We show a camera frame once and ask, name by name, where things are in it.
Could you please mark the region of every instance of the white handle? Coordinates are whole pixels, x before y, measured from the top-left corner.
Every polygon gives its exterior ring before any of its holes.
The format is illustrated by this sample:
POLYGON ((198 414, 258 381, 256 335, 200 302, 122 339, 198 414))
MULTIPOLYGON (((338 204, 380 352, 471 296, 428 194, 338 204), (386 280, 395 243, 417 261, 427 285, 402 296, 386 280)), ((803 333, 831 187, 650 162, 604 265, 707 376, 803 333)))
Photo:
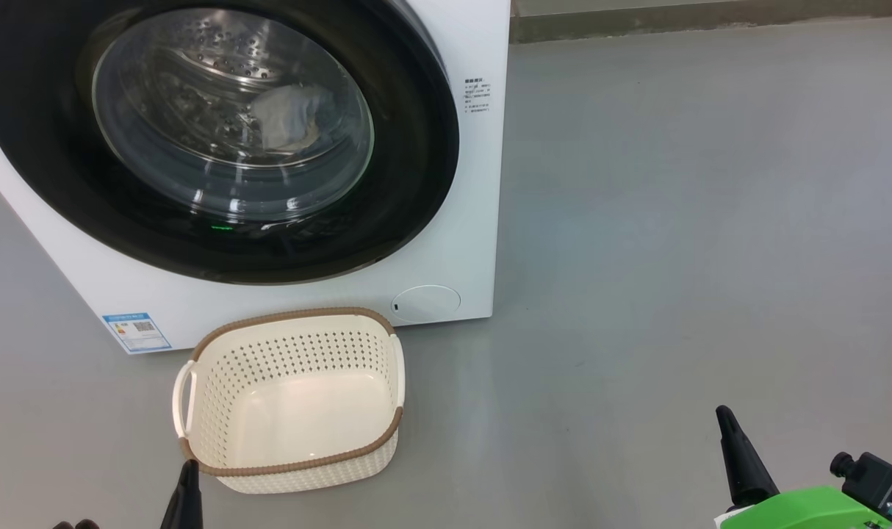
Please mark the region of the white handle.
POLYGON ((184 422, 181 421, 181 394, 184 392, 184 381, 191 374, 191 367, 195 365, 195 361, 190 359, 187 364, 181 366, 178 376, 175 378, 175 389, 171 392, 171 419, 175 422, 175 433, 179 439, 187 435, 191 426, 191 412, 195 409, 195 388, 194 381, 191 382, 191 398, 188 399, 188 415, 185 417, 188 428, 185 428, 184 422))

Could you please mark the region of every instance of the bright green cover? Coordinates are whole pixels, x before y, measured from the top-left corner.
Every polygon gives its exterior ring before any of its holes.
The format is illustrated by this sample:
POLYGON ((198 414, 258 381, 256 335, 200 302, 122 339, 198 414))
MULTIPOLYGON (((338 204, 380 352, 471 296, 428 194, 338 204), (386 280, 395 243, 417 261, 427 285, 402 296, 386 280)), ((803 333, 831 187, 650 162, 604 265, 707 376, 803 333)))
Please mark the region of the bright green cover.
POLYGON ((866 529, 890 527, 888 519, 831 486, 791 490, 721 522, 721 529, 866 529))

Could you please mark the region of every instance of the white washing machine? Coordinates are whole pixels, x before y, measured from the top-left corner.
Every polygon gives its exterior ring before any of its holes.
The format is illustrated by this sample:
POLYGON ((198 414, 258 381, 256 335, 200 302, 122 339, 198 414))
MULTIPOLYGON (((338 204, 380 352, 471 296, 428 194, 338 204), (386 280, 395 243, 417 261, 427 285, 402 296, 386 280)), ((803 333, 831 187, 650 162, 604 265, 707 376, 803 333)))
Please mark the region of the white washing machine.
POLYGON ((509 0, 208 4, 0 0, 0 192, 104 327, 491 315, 509 0))

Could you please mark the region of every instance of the gray floor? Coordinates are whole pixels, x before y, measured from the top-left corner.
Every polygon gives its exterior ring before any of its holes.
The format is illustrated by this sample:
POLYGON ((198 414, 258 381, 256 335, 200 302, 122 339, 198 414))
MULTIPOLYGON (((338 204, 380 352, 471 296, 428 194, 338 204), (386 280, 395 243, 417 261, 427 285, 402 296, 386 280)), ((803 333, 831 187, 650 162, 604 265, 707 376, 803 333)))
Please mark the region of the gray floor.
MULTIPOLYGON (((685 528, 713 409, 780 488, 892 461, 892 20, 514 48, 497 311, 403 331, 389 469, 205 527, 685 528)), ((184 353, 127 357, 0 198, 0 527, 157 526, 184 353)))

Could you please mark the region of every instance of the white plastic basket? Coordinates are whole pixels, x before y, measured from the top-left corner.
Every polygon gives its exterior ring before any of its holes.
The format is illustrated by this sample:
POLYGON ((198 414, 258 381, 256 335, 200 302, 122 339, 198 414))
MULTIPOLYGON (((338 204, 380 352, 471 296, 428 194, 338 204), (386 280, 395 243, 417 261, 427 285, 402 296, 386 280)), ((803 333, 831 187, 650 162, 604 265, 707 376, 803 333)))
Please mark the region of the white plastic basket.
POLYGON ((403 351, 393 327, 368 309, 239 321, 202 339, 171 405, 185 458, 231 489, 341 485, 375 475, 393 457, 403 351))

